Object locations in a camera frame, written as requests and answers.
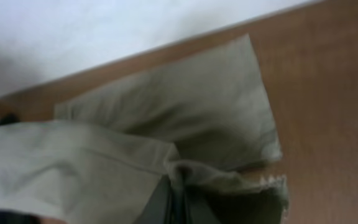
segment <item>cloth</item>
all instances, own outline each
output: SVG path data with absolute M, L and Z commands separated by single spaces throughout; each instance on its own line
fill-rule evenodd
M 55 118 L 173 142 L 182 158 L 222 170 L 281 158 L 248 35 L 61 103 Z
M 277 224 L 288 205 L 284 178 L 250 182 L 181 160 L 169 142 L 69 121 L 0 127 L 2 210 L 69 224 L 131 224 L 163 175 L 174 189 L 209 192 L 222 224 Z

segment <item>wooden surface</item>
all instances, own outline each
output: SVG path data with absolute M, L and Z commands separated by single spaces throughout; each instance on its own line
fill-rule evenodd
M 358 223 L 358 1 L 326 1 L 7 96 L 24 120 L 53 104 L 249 33 L 277 122 L 290 224 Z

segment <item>beige fabric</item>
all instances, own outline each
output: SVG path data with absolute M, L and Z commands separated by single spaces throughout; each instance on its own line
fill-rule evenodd
M 174 142 L 182 158 L 225 170 L 281 157 L 248 36 L 57 105 L 55 118 Z
M 260 195 L 257 201 L 245 198 L 240 204 L 223 203 L 233 214 L 225 220 L 233 217 L 249 223 L 247 220 L 262 218 L 265 221 L 260 223 L 277 224 L 277 215 L 280 219 L 287 207 L 284 179 L 259 184 L 235 173 L 178 160 L 174 145 L 167 142 L 73 122 L 0 127 L 0 209 L 53 217 L 69 224 L 131 224 L 160 177 L 168 174 L 173 186 L 179 186 L 178 175 L 183 169 L 187 170 L 186 186 L 215 192 L 217 201 L 225 195 Z M 274 209 L 266 206 L 269 201 L 263 195 L 274 201 Z M 263 202 L 263 206 L 256 207 L 256 202 Z M 225 208 L 217 211 L 220 217 L 229 214 L 220 212 Z M 241 211 L 233 213 L 232 208 Z M 266 222 L 274 214 L 275 220 Z

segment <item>folded cloth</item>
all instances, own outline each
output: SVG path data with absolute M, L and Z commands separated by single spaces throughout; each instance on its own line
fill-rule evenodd
M 180 160 L 171 143 L 71 121 L 0 127 L 0 210 L 131 224 L 166 175 L 175 194 L 183 186 L 205 190 L 222 224 L 278 224 L 288 205 L 284 178 L 246 181 Z
M 55 119 L 174 142 L 182 158 L 223 170 L 281 158 L 248 35 L 61 103 Z

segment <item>white wall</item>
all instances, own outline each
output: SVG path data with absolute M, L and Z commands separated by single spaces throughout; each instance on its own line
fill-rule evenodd
M 0 96 L 312 0 L 0 0 Z

